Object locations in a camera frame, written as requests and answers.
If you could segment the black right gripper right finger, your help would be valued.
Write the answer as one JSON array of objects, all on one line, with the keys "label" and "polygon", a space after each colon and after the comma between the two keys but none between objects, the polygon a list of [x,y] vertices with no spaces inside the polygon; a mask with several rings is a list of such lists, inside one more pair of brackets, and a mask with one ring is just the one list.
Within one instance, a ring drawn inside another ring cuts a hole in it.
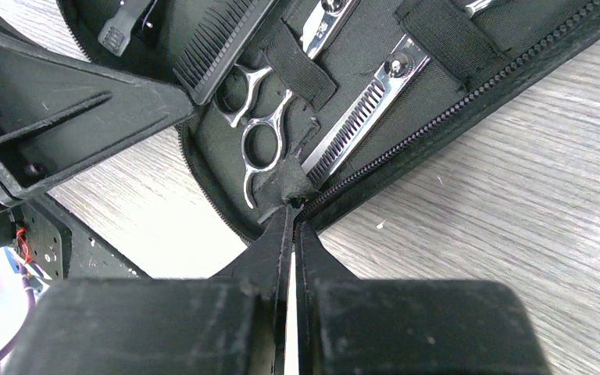
[{"label": "black right gripper right finger", "polygon": [[548,374],[517,294],[491,280],[364,279],[295,228],[302,374]]}]

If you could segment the black zip tool case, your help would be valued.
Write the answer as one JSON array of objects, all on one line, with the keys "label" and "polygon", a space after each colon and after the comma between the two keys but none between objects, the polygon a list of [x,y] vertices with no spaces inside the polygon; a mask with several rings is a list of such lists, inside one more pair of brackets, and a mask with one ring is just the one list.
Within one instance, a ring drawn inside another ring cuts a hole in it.
[{"label": "black zip tool case", "polygon": [[[178,125],[185,162],[222,220],[248,241],[258,238],[286,204],[303,220],[319,228],[329,226],[600,38],[600,1],[357,1],[339,34],[314,60],[316,67],[294,79],[309,86],[285,110],[284,156],[273,170],[254,176],[257,206],[250,209],[243,189],[245,125],[232,127],[217,108],[241,108],[245,79],[231,67],[210,102],[195,105],[173,72],[205,11],[216,1],[158,2],[153,19],[159,30],[156,45],[150,47],[133,34],[120,57],[98,42],[120,1],[61,1],[59,8],[91,62],[172,84],[186,94],[194,111]],[[275,2],[236,63],[253,70],[265,66],[266,46],[282,27],[299,39],[318,1]],[[384,47],[384,29],[366,29],[376,19],[391,31],[409,32],[431,61],[340,168],[315,189],[302,172],[303,161],[351,105],[346,85],[354,84],[358,95],[367,85],[364,74],[378,67],[360,53],[354,63],[345,64],[328,59],[327,52],[343,45],[337,37],[345,36],[347,26],[372,39],[365,46]],[[271,114],[285,91],[280,76],[271,72],[246,117]],[[277,148],[274,132],[255,128],[248,148],[254,164],[269,164]]]}]

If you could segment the black curved hair clip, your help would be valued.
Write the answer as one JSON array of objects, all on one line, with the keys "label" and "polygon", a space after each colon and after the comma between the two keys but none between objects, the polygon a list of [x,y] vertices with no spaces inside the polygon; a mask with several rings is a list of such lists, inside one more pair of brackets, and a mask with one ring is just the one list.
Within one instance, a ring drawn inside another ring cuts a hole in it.
[{"label": "black curved hair clip", "polygon": [[113,55],[120,57],[135,34],[146,45],[154,47],[159,30],[153,23],[158,1],[120,1],[116,14],[108,19],[99,35],[98,42]]}]

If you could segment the silver thinning scissors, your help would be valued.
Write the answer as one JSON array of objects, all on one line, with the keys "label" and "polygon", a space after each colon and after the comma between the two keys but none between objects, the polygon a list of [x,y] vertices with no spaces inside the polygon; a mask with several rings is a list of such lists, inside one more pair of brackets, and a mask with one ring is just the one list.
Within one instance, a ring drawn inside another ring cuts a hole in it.
[{"label": "silver thinning scissors", "polygon": [[341,47],[334,46],[327,52],[328,59],[339,59],[345,64],[354,63],[358,58],[355,54],[360,53],[367,62],[377,63],[378,67],[364,74],[368,79],[367,85],[358,95],[354,92],[354,84],[346,85],[351,105],[332,128],[324,132],[322,140],[303,161],[302,172],[315,189],[324,185],[340,168],[397,97],[431,61],[429,54],[409,32],[391,31],[391,27],[383,25],[379,19],[366,29],[372,31],[374,27],[384,29],[384,47],[390,46],[393,40],[397,41],[389,53],[383,53],[384,47],[365,46],[372,39],[365,37],[363,32],[358,34],[354,26],[347,26],[345,36],[337,37],[337,41],[343,44]]}]

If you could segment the silver hair scissors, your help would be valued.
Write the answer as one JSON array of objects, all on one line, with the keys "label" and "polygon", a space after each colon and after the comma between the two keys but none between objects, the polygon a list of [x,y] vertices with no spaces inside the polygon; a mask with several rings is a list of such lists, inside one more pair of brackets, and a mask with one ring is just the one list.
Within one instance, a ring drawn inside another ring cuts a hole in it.
[{"label": "silver hair scissors", "polygon": [[[265,66],[253,70],[239,63],[233,65],[231,71],[245,79],[245,100],[239,109],[226,110],[223,105],[218,105],[217,108],[232,127],[242,123],[245,125],[241,138],[241,155],[245,164],[243,189],[245,201],[250,209],[257,206],[252,193],[254,176],[273,170],[284,156],[285,110],[301,89],[309,86],[294,82],[294,79],[307,76],[309,70],[316,67],[314,60],[329,47],[358,4],[357,1],[352,0],[318,1],[307,17],[299,39],[295,39],[286,27],[282,27],[277,36],[266,46]],[[250,114],[257,102],[260,84],[273,71],[280,76],[286,87],[286,91],[281,95],[280,104],[267,116],[247,118],[246,116]],[[265,166],[258,166],[250,160],[249,135],[257,127],[270,128],[276,139],[276,153],[272,161]]]}]

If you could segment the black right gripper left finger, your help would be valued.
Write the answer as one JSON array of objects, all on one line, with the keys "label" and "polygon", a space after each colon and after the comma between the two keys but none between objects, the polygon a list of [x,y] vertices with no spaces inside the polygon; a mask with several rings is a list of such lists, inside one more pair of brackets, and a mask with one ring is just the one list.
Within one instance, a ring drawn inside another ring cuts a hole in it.
[{"label": "black right gripper left finger", "polygon": [[207,279],[67,280],[27,319],[7,374],[282,374],[294,218]]}]

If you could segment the black hair comb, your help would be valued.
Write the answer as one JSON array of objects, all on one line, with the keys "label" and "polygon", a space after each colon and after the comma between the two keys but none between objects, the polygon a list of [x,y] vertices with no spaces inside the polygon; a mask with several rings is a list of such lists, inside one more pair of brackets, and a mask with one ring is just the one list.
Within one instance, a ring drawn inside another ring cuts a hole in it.
[{"label": "black hair comb", "polygon": [[216,1],[207,8],[173,72],[195,105],[210,102],[275,1]]}]

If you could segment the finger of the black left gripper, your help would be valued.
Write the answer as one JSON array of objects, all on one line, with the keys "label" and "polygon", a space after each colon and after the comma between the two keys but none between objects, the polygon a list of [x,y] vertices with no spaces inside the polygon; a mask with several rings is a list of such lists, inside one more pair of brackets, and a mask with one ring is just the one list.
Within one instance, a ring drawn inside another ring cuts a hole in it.
[{"label": "finger of the black left gripper", "polygon": [[178,87],[50,52],[0,23],[0,213],[193,111]]}]

